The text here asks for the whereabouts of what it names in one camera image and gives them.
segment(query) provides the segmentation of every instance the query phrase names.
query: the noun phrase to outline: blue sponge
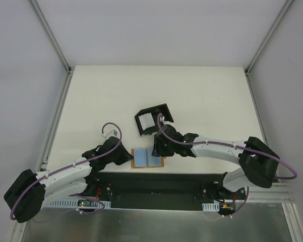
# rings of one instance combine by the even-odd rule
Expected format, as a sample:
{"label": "blue sponge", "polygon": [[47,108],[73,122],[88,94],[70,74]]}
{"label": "blue sponge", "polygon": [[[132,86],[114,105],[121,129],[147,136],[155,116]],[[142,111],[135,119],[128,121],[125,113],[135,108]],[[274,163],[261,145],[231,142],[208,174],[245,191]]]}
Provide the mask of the blue sponge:
{"label": "blue sponge", "polygon": [[134,165],[135,167],[153,167],[162,166],[162,157],[154,157],[151,155],[153,148],[134,149]]}

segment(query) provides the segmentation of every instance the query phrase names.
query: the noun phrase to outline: purple cable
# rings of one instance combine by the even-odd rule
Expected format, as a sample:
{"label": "purple cable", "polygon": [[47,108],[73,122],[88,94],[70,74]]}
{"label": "purple cable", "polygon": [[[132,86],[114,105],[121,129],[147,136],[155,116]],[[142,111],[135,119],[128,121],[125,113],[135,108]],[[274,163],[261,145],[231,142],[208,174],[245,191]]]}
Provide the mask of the purple cable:
{"label": "purple cable", "polygon": [[[183,142],[174,140],[173,138],[171,138],[170,136],[168,136],[164,132],[164,130],[162,129],[162,127],[160,126],[160,119],[161,118],[162,118],[162,114],[160,113],[160,114],[158,114],[158,117],[157,117],[157,125],[158,125],[159,130],[161,131],[161,133],[167,139],[169,139],[170,141],[173,141],[176,144],[180,144],[180,145],[214,144],[214,145],[222,145],[222,146],[227,146],[227,147],[234,148],[234,146],[232,144],[223,143],[223,142],[217,142],[217,141],[199,141],[199,142],[186,142],[186,143],[183,143]],[[258,155],[263,155],[263,156],[266,156],[266,157],[268,157],[270,159],[273,159],[273,160],[277,161],[278,163],[282,164],[284,167],[286,167],[288,170],[290,170],[293,173],[293,176],[290,176],[290,177],[276,176],[275,177],[276,179],[292,180],[292,179],[296,179],[298,177],[297,172],[289,164],[287,164],[286,162],[280,160],[277,157],[274,157],[273,155],[267,154],[267,153],[262,152],[262,151],[253,150],[253,149],[250,149],[250,148],[247,148],[247,147],[242,147],[242,146],[239,146],[239,145],[236,145],[235,147],[238,148],[238,149],[246,150],[246,151],[249,151],[249,152],[252,152],[252,153],[255,153],[255,154],[258,154]]]}
{"label": "purple cable", "polygon": [[[121,144],[121,140],[122,140],[122,131],[121,131],[120,127],[119,127],[118,125],[116,125],[115,123],[110,123],[110,122],[108,122],[108,123],[106,123],[105,125],[103,125],[103,127],[102,127],[102,133],[103,133],[103,134],[104,134],[104,128],[105,128],[105,126],[107,126],[107,125],[114,125],[114,126],[119,130],[119,132],[120,132],[120,139],[119,139],[119,142],[118,142],[112,149],[110,149],[109,151],[105,152],[104,154],[101,154],[101,155],[92,157],[92,158],[87,159],[87,160],[83,160],[83,161],[77,162],[77,163],[75,163],[75,165],[80,165],[80,164],[83,164],[83,163],[86,163],[86,162],[89,162],[89,161],[92,161],[92,160],[101,158],[101,157],[103,157],[103,156],[106,156],[106,155],[110,154],[111,152],[113,152],[113,151]],[[68,165],[68,166],[62,167],[62,168],[60,168],[60,169],[58,169],[58,170],[55,170],[55,171],[49,173],[48,176],[55,175],[56,173],[61,172],[61,171],[63,171],[63,170],[66,170],[66,169],[68,169],[68,168],[71,168],[71,167],[73,167],[73,165]],[[30,189],[32,189],[37,183],[41,182],[41,181],[44,180],[45,178],[46,178],[46,177],[43,176],[43,177],[37,179],[36,181],[34,181],[32,184],[30,184],[30,185],[22,192],[22,194],[21,194],[21,195],[19,196],[19,198],[16,200],[15,204],[13,205],[13,207],[12,207],[12,209],[11,209],[11,213],[10,213],[10,219],[11,219],[11,220],[16,220],[16,218],[14,217],[14,212],[15,212],[15,210],[16,210],[17,205],[19,204],[19,202],[21,201],[21,199],[25,196],[25,194],[26,194]]]}
{"label": "purple cable", "polygon": [[250,188],[247,187],[247,189],[248,189],[248,190],[247,190],[247,195],[246,195],[246,198],[244,199],[242,205],[241,205],[241,206],[240,206],[232,215],[238,213],[238,212],[244,207],[245,203],[247,202],[247,200],[248,200],[248,198],[249,198]]}

